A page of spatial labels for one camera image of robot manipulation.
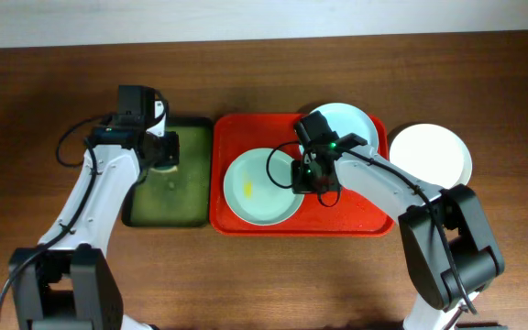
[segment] brown tabletop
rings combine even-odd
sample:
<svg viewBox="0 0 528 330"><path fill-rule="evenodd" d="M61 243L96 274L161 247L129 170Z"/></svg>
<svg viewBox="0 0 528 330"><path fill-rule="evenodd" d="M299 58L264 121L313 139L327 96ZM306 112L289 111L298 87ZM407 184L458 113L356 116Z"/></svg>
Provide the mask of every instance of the brown tabletop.
<svg viewBox="0 0 528 330"><path fill-rule="evenodd" d="M175 115L345 102L388 130L455 131L506 259L475 300L480 315L463 321L528 329L528 32L0 49L0 289L14 249L38 241L76 182L78 171L54 159L59 136L116 110L120 83L160 89ZM74 139L65 157L82 154ZM381 238L230 237L118 220L108 261L126 313L160 327L362 326L400 321L416 294L397 228ZM2 328L17 328L11 296Z"/></svg>

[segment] red tray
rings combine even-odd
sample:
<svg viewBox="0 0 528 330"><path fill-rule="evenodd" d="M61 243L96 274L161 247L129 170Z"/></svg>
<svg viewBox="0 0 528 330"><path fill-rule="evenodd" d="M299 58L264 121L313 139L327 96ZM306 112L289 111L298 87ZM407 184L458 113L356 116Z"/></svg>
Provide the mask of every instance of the red tray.
<svg viewBox="0 0 528 330"><path fill-rule="evenodd" d="M324 207L316 195L306 195L299 210L278 225L252 225L233 213L224 197L223 182L227 168L239 155L255 148L274 148L296 139L293 125L303 115L226 115L215 124L211 173L209 218L220 233L234 236L350 236L378 237L388 233L394 222L374 204L357 193L344 189L334 207ZM379 134L379 154L388 158L386 129L370 116ZM296 146L283 149L299 160ZM326 203L335 195L324 195Z"/></svg>

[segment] table surface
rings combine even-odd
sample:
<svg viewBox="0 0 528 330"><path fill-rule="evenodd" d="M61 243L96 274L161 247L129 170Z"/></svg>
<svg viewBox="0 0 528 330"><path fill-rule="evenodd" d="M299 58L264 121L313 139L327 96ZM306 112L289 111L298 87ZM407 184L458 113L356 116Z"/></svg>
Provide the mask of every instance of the table surface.
<svg viewBox="0 0 528 330"><path fill-rule="evenodd" d="M0 289L78 176L59 136L116 110L120 83L160 89L176 115L290 113L356 105L388 130L458 133L470 186L506 260L478 317L528 329L528 31L0 49ZM425 146L425 152L436 152ZM77 160L76 139L65 157ZM117 221L108 262L126 313L168 328L339 328L400 321L415 299L398 229L381 238L231 237ZM3 328L17 328L7 297Z"/></svg>

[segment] white plate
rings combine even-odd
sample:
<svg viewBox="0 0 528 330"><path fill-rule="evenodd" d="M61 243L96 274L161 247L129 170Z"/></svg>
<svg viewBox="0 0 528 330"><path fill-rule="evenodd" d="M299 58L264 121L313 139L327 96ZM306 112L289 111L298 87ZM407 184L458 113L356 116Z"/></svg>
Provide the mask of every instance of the white plate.
<svg viewBox="0 0 528 330"><path fill-rule="evenodd" d="M454 132L433 124L409 126L390 146L390 162L425 182L446 189L468 184L472 158Z"/></svg>
<svg viewBox="0 0 528 330"><path fill-rule="evenodd" d="M314 109L327 119L327 124L342 138L350 133L355 133L364 138L374 149L378 149L378 131L372 119L362 110L350 104L332 103L324 104Z"/></svg>
<svg viewBox="0 0 528 330"><path fill-rule="evenodd" d="M258 226L281 223L301 206L304 195L294 194L272 183L266 174L271 148L244 152L227 169L224 177L225 201L242 220ZM270 175L282 185L291 184L291 156L276 151L270 160Z"/></svg>

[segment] white background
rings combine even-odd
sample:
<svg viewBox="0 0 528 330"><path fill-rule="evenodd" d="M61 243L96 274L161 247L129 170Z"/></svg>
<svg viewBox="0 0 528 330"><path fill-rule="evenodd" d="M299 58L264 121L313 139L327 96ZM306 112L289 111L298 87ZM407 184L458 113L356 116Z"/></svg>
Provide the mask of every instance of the white background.
<svg viewBox="0 0 528 330"><path fill-rule="evenodd" d="M0 0L0 48L528 29L528 0Z"/></svg>

